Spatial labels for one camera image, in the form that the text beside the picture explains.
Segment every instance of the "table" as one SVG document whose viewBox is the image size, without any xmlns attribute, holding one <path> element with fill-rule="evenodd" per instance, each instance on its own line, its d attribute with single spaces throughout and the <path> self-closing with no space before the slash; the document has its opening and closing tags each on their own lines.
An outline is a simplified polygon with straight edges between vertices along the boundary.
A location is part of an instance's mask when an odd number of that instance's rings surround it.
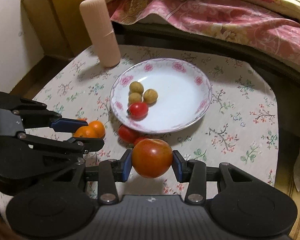
<svg viewBox="0 0 300 240">
<path fill-rule="evenodd" d="M 66 118 L 99 119 L 106 127 L 105 146 L 85 155 L 86 165 L 106 159 L 120 159 L 131 145 L 118 138 L 120 122 L 109 105 L 111 87 L 117 77 L 138 62 L 155 57 L 172 57 L 191 62 L 210 79 L 213 98 L 205 116 L 187 129 L 153 136 L 167 141 L 185 159 L 204 161 L 217 167 L 229 162 L 262 181 L 274 185 L 278 158 L 277 103 L 270 86 L 246 62 L 213 54 L 120 45 L 122 59 L 111 69 L 103 69 L 92 47 L 87 48 L 56 75 L 34 98 L 49 110 Z M 27 133 L 56 140 L 71 134 L 50 128 L 29 129 Z M 96 197 L 97 182 L 89 182 L 87 193 Z M 146 179 L 131 170 L 126 183 L 116 183 L 124 194 L 180 194 L 187 183 L 176 181 L 172 168 L 156 179 Z M 216 183 L 208 182 L 207 198 L 217 194 Z M 0 195 L 0 210 L 9 197 Z"/>
</svg>

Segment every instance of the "paper tube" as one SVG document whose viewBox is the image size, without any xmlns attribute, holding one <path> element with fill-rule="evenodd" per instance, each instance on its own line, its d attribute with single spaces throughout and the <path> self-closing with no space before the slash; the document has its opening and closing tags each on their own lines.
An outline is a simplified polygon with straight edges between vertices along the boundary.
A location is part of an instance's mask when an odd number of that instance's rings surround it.
<svg viewBox="0 0 300 240">
<path fill-rule="evenodd" d="M 104 67 L 116 66 L 121 55 L 106 1 L 85 0 L 80 4 L 80 13 L 100 63 Z"/>
</svg>

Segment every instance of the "wooden cabinet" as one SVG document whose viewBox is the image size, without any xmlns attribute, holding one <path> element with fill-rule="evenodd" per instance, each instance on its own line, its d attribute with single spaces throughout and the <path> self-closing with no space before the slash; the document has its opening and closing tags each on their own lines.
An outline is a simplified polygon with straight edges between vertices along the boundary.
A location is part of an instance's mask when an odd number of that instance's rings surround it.
<svg viewBox="0 0 300 240">
<path fill-rule="evenodd" d="M 83 0 L 21 0 L 46 55 L 72 58 L 91 45 L 79 12 Z"/>
</svg>

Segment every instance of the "pink floral plate rim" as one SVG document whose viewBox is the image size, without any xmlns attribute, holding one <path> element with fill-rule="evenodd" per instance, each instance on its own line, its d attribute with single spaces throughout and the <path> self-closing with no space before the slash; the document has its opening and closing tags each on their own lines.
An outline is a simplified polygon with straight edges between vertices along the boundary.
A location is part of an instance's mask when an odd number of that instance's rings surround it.
<svg viewBox="0 0 300 240">
<path fill-rule="evenodd" d="M 119 103 L 121 107 L 122 104 L 118 101 L 115 101 L 114 100 L 114 90 L 115 88 L 117 87 L 117 85 L 120 83 L 120 80 L 122 77 L 125 76 L 126 73 L 130 72 L 133 68 L 135 67 L 138 67 L 142 64 L 145 64 L 147 62 L 153 62 L 153 61 L 175 61 L 175 62 L 182 62 L 183 64 L 186 64 L 188 67 L 194 69 L 197 73 L 200 73 L 201 76 L 202 76 L 202 79 L 205 81 L 205 84 L 207 85 L 208 87 L 208 96 L 206 99 L 204 99 L 200 106 L 198 107 L 198 111 L 200 109 L 200 114 L 197 115 L 194 119 L 192 119 L 191 121 L 189 121 L 188 123 L 186 124 L 183 124 L 183 125 L 176 125 L 176 126 L 173 126 L 171 127 L 171 129 L 167 129 L 167 130 L 149 130 L 149 129 L 146 129 L 144 128 L 143 126 L 141 126 L 140 124 L 138 124 L 136 121 L 134 121 L 133 119 L 129 119 L 128 122 L 126 122 L 122 117 L 121 115 L 119 114 L 119 111 L 117 110 L 117 108 L 119 108 L 117 106 L 117 104 Z M 123 73 L 121 73 L 118 78 L 116 79 L 116 81 L 114 82 L 112 88 L 111 88 L 111 92 L 110 92 L 110 107 L 111 107 L 111 110 L 112 112 L 114 113 L 115 117 L 122 123 L 124 124 L 125 126 L 133 129 L 133 130 L 136 130 L 136 131 L 139 131 L 141 133 L 146 133 L 146 134 L 164 134 L 164 133 L 170 133 L 170 132 L 177 132 L 177 131 L 180 131 L 180 130 L 183 130 L 193 124 L 195 124 L 197 121 L 199 121 L 203 116 L 204 114 L 206 113 L 206 111 L 208 110 L 210 104 L 211 104 L 211 101 L 212 101 L 212 85 L 210 83 L 210 80 L 208 79 L 208 77 L 205 75 L 205 73 L 200 70 L 198 67 L 196 67 L 195 65 L 187 62 L 187 61 L 184 61 L 184 60 L 181 60 L 181 59 L 177 59 L 177 58 L 153 58 L 153 59 L 148 59 L 148 60 L 145 60 L 145 61 L 142 61 L 142 62 L 139 62 L 133 66 L 131 66 L 130 68 L 128 68 L 127 70 L 125 70 Z"/>
</svg>

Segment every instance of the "longan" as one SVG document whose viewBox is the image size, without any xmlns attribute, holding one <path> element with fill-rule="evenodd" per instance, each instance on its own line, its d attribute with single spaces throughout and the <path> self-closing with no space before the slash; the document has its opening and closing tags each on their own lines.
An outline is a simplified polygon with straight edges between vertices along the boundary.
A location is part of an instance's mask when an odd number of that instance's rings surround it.
<svg viewBox="0 0 300 240">
<path fill-rule="evenodd" d="M 144 91 L 143 85 L 137 81 L 132 82 L 129 89 L 131 93 L 139 93 L 140 95 L 142 95 Z"/>
<path fill-rule="evenodd" d="M 139 93 L 131 93 L 128 98 L 129 105 L 142 101 L 142 96 Z"/>
<path fill-rule="evenodd" d="M 152 104 L 158 99 L 158 93 L 154 89 L 148 89 L 143 94 L 143 101 L 147 104 Z"/>
</svg>

